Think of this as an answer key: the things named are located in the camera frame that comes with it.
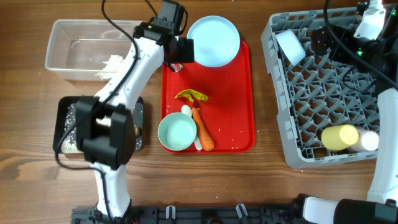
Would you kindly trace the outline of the red snack wrapper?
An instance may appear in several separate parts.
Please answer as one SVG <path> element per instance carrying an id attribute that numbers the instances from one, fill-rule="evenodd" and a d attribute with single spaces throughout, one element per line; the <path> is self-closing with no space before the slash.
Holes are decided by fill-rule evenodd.
<path id="1" fill-rule="evenodd" d="M 168 67 L 172 72 L 178 73 L 182 70 L 183 65 L 181 63 L 169 63 Z"/>

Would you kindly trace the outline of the light blue plate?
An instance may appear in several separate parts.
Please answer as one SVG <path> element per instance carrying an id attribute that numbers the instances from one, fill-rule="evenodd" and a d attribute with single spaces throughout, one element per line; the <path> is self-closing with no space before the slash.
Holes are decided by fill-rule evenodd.
<path id="1" fill-rule="evenodd" d="M 189 28 L 196 63 L 210 68 L 230 63 L 239 52 L 241 39 L 234 24 L 221 16 L 206 16 Z"/>

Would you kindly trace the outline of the yellow sauce packet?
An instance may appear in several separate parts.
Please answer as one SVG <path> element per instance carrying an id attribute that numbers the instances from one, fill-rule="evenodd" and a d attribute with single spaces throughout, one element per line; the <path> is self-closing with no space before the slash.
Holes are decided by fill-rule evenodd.
<path id="1" fill-rule="evenodd" d="M 186 90 L 182 90 L 181 92 L 179 92 L 175 98 L 186 98 L 188 99 L 190 102 L 194 102 L 194 99 L 197 99 L 199 101 L 207 101 L 208 100 L 208 96 L 196 91 L 196 90 L 192 90 L 192 89 L 186 89 Z"/>

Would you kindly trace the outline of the light blue bowl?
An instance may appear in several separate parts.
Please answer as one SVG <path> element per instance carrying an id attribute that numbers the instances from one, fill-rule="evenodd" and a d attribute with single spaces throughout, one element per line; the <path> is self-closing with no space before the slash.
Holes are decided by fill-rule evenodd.
<path id="1" fill-rule="evenodd" d="M 283 53 L 293 66 L 296 66 L 305 58 L 305 50 L 297 36 L 291 30 L 283 31 L 275 37 Z"/>

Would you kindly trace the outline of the white tissue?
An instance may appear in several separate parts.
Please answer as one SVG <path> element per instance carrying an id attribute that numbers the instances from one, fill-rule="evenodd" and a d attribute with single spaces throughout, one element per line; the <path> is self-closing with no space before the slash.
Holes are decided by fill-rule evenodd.
<path id="1" fill-rule="evenodd" d="M 100 80 L 110 80 L 116 74 L 118 67 L 124 61 L 124 57 L 120 55 L 111 55 L 107 61 L 104 61 L 105 67 L 95 74 Z"/>

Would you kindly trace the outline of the mint green rice bowl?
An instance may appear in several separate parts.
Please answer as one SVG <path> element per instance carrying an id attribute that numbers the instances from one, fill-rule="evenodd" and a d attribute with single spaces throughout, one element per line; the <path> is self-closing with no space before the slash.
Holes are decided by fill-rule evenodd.
<path id="1" fill-rule="evenodd" d="M 171 113 L 158 127 L 160 143 L 171 151 L 182 151 L 191 146 L 197 136 L 194 120 L 184 113 Z"/>

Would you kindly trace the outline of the brown shiitake mushroom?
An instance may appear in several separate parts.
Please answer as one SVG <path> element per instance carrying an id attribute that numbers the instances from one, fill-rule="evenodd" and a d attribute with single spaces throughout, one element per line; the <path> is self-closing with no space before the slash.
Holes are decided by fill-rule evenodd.
<path id="1" fill-rule="evenodd" d="M 139 126 L 134 125 L 134 133 L 135 133 L 135 136 L 138 138 L 142 134 L 142 129 Z"/>

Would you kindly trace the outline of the yellow plastic cup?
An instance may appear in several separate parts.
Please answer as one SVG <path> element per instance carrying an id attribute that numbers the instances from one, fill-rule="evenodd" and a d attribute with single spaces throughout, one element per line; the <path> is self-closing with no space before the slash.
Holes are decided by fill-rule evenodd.
<path id="1" fill-rule="evenodd" d="M 359 133 L 349 124 L 331 126 L 323 130 L 322 144 L 329 151 L 340 151 L 357 143 Z"/>

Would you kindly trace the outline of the pink plastic cup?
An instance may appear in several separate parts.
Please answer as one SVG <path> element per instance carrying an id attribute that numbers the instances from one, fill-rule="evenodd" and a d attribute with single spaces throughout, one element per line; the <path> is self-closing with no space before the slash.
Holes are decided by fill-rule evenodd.
<path id="1" fill-rule="evenodd" d="M 365 129 L 356 129 L 359 138 L 358 141 L 348 148 L 351 152 L 369 152 L 376 151 L 379 146 L 379 135 L 374 131 Z"/>

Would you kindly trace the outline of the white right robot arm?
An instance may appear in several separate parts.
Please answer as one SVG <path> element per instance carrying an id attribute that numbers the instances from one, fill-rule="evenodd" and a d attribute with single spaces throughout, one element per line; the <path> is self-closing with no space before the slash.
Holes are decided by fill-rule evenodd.
<path id="1" fill-rule="evenodd" d="M 388 42 L 394 44 L 396 35 L 379 44 L 379 52 L 369 50 L 375 36 L 369 37 L 359 52 L 347 48 L 335 35 L 329 21 L 325 28 L 330 38 L 356 61 L 357 68 L 372 74 L 376 82 L 379 110 L 379 139 L 361 133 L 352 125 L 327 127 L 321 134 L 327 150 L 340 151 L 359 145 L 375 146 L 378 150 L 376 169 L 365 201 L 342 199 L 339 202 L 299 195 L 289 210 L 290 219 L 310 223 L 397 223 L 397 53 L 393 47 L 385 52 Z"/>

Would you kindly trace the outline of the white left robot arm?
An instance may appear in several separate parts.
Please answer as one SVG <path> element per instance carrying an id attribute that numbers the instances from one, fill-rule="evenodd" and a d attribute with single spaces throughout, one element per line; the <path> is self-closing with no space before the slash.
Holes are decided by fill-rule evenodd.
<path id="1" fill-rule="evenodd" d="M 126 164 L 136 146 L 132 112 L 149 78 L 163 63 L 194 60 L 193 40 L 180 38 L 179 22 L 142 22 L 115 76 L 95 96 L 76 103 L 76 144 L 94 170 L 99 201 L 95 217 L 102 223 L 131 220 Z"/>

